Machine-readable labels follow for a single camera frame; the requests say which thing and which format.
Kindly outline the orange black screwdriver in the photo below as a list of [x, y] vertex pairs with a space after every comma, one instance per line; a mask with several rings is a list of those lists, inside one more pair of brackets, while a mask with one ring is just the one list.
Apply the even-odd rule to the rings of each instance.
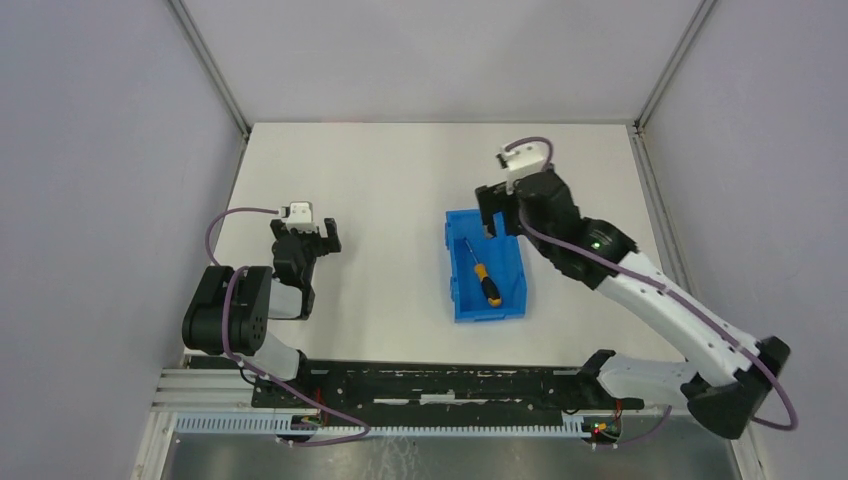
[[482, 293], [486, 298], [488, 304], [494, 308], [500, 307], [503, 303], [503, 299], [496, 283], [489, 275], [484, 263], [476, 255], [472, 243], [469, 241], [469, 239], [464, 238], [463, 243], [474, 262], [474, 273], [480, 283]]

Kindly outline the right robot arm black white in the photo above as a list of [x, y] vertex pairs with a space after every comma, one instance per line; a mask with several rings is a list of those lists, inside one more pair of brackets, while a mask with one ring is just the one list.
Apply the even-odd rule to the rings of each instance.
[[553, 171], [481, 186], [475, 197], [487, 237], [525, 236], [564, 276], [625, 307], [684, 357], [648, 361], [597, 351], [583, 373], [616, 399], [684, 408], [702, 427], [737, 439], [750, 423], [793, 431], [799, 417], [778, 379], [790, 354], [780, 338], [757, 339], [721, 319], [667, 277], [613, 224], [581, 215]]

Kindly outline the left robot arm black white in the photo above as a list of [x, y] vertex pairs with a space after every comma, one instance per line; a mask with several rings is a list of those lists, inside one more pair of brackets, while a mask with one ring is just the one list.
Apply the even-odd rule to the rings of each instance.
[[282, 381], [299, 375], [306, 356], [269, 332], [272, 320], [307, 320], [313, 310], [312, 285], [317, 259], [342, 249], [337, 222], [306, 230], [277, 219], [270, 266], [209, 266], [182, 323], [184, 345], [212, 356], [226, 356], [260, 376]]

